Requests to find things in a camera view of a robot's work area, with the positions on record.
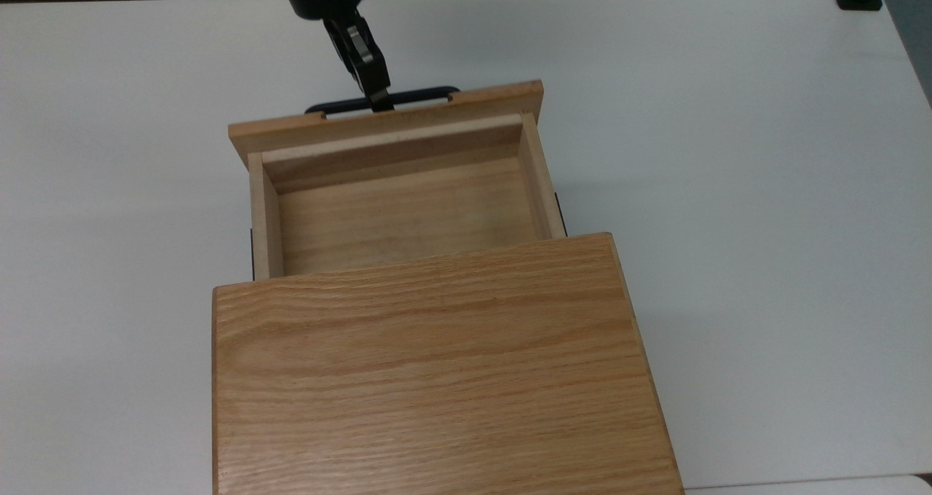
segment wooden board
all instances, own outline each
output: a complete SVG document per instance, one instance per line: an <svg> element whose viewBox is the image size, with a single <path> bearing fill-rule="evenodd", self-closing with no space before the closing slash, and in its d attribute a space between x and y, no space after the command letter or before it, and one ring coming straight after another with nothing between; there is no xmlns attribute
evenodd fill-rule
<svg viewBox="0 0 932 495"><path fill-rule="evenodd" d="M615 244L213 296L214 492L682 493Z"/></svg>
<svg viewBox="0 0 932 495"><path fill-rule="evenodd" d="M229 137L243 164L249 153L284 147L306 146L322 141L438 126L502 114L533 114L540 117L543 83L540 80L453 93L447 103L427 107L400 108L352 118L328 119L323 113L299 114L269 120L230 124Z"/></svg>

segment wooden box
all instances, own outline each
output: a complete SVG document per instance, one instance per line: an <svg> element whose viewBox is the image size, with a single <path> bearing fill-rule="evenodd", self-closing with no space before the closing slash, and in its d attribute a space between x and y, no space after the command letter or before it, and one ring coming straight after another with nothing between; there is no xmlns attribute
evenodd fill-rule
<svg viewBox="0 0 932 495"><path fill-rule="evenodd" d="M682 494L608 234L223 286L214 493Z"/></svg>
<svg viewBox="0 0 932 495"><path fill-rule="evenodd" d="M540 81L447 103L233 124L256 280L565 237L537 132Z"/></svg>

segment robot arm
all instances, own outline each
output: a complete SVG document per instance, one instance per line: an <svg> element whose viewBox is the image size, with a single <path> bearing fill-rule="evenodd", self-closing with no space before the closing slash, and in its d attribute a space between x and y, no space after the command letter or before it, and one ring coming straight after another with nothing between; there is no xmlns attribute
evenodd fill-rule
<svg viewBox="0 0 932 495"><path fill-rule="evenodd" d="M366 19L356 10L362 0L289 0L299 17L322 20L333 47L359 84L373 111L393 109L387 88L392 84L385 57Z"/></svg>

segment table surface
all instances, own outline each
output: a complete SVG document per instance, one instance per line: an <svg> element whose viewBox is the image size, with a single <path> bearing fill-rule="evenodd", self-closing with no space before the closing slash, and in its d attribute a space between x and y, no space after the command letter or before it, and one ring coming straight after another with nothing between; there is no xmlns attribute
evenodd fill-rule
<svg viewBox="0 0 932 495"><path fill-rule="evenodd" d="M932 113L834 0L386 0L395 88L542 78L570 235L615 234L687 488L932 470ZM210 492L226 125L355 96L284 0L0 5L11 492Z"/></svg>

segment wooden drawer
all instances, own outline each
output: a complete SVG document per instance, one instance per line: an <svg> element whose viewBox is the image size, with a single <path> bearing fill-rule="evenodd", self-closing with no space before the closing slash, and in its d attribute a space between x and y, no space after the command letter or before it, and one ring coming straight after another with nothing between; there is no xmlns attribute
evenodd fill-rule
<svg viewBox="0 0 932 495"><path fill-rule="evenodd" d="M383 114L233 124L256 280L565 237L542 94L529 82Z"/></svg>

